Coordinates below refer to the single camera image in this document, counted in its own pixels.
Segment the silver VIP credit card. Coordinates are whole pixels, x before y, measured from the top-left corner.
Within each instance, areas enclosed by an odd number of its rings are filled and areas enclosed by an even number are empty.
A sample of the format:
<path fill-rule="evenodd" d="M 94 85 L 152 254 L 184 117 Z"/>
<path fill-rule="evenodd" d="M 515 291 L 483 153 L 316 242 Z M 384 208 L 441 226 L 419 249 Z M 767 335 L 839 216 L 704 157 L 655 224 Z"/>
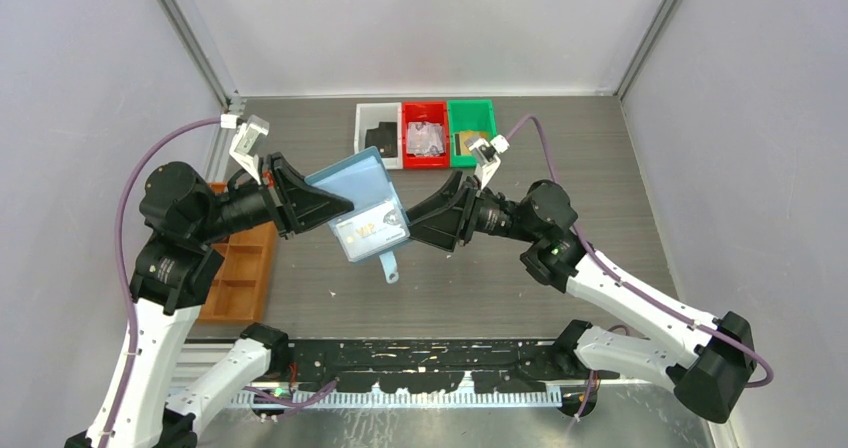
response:
<path fill-rule="evenodd" d="M 350 262 L 379 255 L 409 237 L 405 215 L 393 199 L 336 218 L 328 225 Z"/>

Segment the blue leather card holder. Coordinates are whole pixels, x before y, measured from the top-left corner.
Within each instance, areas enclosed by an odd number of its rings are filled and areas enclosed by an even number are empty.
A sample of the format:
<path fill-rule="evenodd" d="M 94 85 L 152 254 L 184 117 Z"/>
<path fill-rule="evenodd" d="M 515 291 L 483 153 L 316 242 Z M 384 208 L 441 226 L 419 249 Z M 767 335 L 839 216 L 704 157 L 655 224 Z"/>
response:
<path fill-rule="evenodd" d="M 405 215 L 409 229 L 406 211 L 402 206 L 390 174 L 384 166 L 377 149 L 374 147 L 351 155 L 307 176 L 306 182 L 311 186 L 351 200 L 354 204 L 354 210 L 349 214 L 367 209 L 386 199 L 393 199 L 402 208 L 402 213 Z M 371 258 L 377 258 L 382 266 L 385 281 L 389 284 L 394 284 L 400 279 L 398 262 L 394 250 L 409 240 L 410 231 L 409 237 L 406 240 L 389 250 L 379 255 L 351 263 L 360 263 Z"/>

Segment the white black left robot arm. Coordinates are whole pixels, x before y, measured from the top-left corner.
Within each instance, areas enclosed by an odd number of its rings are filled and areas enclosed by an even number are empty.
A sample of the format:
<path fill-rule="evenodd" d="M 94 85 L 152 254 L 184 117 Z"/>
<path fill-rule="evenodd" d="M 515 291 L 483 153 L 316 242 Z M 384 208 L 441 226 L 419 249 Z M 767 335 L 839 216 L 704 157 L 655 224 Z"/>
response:
<path fill-rule="evenodd" d="M 170 386 L 187 335 L 224 264 L 217 243 L 272 223 L 281 237 L 350 213 L 353 203 L 309 185 L 279 153 L 257 180 L 215 193 L 188 164 L 147 178 L 140 212 L 152 234 L 130 280 L 127 334 L 100 412 L 70 447 L 193 447 L 230 399 L 254 380 L 290 374 L 288 335 L 253 323 L 225 358 L 179 396 Z"/>

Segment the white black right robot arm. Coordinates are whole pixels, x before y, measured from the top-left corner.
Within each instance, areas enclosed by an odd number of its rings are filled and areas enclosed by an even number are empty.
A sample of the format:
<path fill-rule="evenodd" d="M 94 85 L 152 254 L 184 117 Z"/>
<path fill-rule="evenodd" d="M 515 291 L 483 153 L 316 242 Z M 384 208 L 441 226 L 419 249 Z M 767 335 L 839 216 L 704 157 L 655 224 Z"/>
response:
<path fill-rule="evenodd" d="M 574 229 L 566 191 L 538 180 L 512 201 L 460 172 L 408 210 L 412 239 L 452 252 L 476 233 L 527 243 L 519 260 L 539 284 L 582 299 L 637 331 L 619 335 L 573 320 L 555 343 L 555 364 L 567 378 L 614 372 L 670 391 L 695 415 L 729 420 L 763 365 L 752 328 L 729 311 L 716 316 L 654 289 L 615 265 Z"/>

